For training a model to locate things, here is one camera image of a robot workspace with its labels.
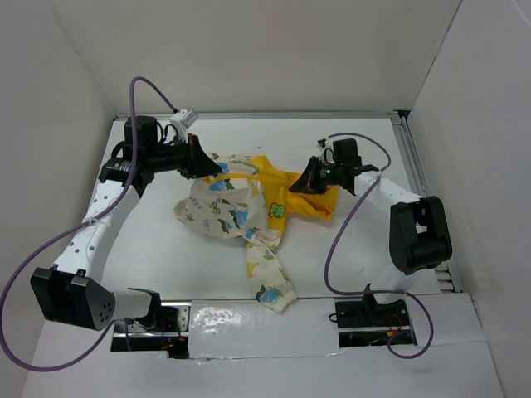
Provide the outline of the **dinosaur print yellow-lined jacket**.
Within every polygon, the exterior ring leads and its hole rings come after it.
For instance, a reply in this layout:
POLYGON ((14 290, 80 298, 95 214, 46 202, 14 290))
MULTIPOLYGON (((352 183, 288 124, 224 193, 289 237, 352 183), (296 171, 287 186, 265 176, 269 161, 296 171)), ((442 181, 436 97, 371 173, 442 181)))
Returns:
POLYGON ((263 307, 282 313, 297 299, 295 287, 276 251, 291 215, 332 219, 339 189, 308 195, 290 192, 297 172, 274 167, 264 155, 221 156, 211 153, 220 167, 216 177, 192 183, 187 198, 173 209, 190 230, 221 240, 246 242, 246 275, 251 295, 263 307))

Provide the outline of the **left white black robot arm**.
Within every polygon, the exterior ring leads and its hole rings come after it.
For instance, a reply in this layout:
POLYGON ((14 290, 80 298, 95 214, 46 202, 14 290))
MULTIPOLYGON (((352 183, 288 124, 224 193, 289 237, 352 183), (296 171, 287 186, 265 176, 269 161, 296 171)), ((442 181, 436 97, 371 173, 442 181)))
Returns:
POLYGON ((127 119, 123 140, 100 170, 84 227, 50 268, 31 276, 45 319, 96 331, 122 318, 146 331, 160 327, 164 311, 158 293, 140 288, 112 293, 101 281, 119 231, 156 174, 177 171, 197 179, 221 173, 188 131, 197 118, 194 110, 182 109, 166 126, 152 116, 127 119))

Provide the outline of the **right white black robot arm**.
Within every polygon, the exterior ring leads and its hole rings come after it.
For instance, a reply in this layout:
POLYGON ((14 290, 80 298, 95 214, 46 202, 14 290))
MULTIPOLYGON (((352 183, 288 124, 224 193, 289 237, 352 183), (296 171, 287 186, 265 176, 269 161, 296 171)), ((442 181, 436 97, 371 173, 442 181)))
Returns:
POLYGON ((322 195, 331 187, 341 187, 357 197, 326 256, 324 284, 338 296, 372 296, 363 303, 362 315, 366 322, 379 325, 391 314, 386 299, 393 295, 408 296, 416 274, 424 269, 435 269, 449 260, 453 249, 442 200, 435 196, 422 197, 386 178, 384 174, 392 165, 387 150, 382 152, 386 158, 382 167, 364 163, 358 151, 361 138, 360 133, 333 133, 320 139, 320 154, 309 159, 290 191, 322 195), (349 222, 364 202, 371 203, 388 219, 391 264, 386 267, 382 281, 368 284, 361 291, 339 290, 329 278, 333 255, 349 222))

